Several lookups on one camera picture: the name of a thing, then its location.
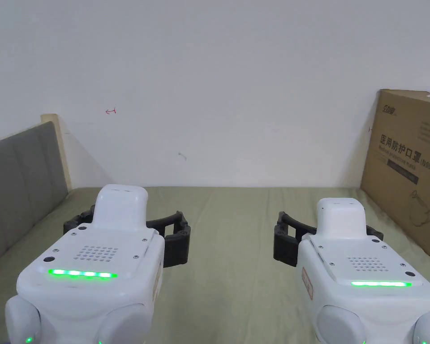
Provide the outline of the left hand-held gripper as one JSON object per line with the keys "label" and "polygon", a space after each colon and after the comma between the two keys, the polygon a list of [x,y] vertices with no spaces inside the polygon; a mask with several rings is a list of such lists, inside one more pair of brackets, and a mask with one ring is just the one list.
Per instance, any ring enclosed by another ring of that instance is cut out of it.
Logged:
{"label": "left hand-held gripper", "polygon": [[163,267],[188,262],[184,214],[146,221],[142,187],[106,185],[95,205],[18,276],[5,306],[12,344],[143,344]]}

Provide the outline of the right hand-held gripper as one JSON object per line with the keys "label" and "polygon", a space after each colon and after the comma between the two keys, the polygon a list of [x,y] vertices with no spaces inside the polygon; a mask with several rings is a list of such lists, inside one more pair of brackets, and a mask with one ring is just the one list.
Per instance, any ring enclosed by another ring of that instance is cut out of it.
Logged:
{"label": "right hand-held gripper", "polygon": [[356,199],[323,198],[317,211],[317,228],[279,213],[273,259],[297,262],[318,341],[430,344],[430,282],[366,225]]}

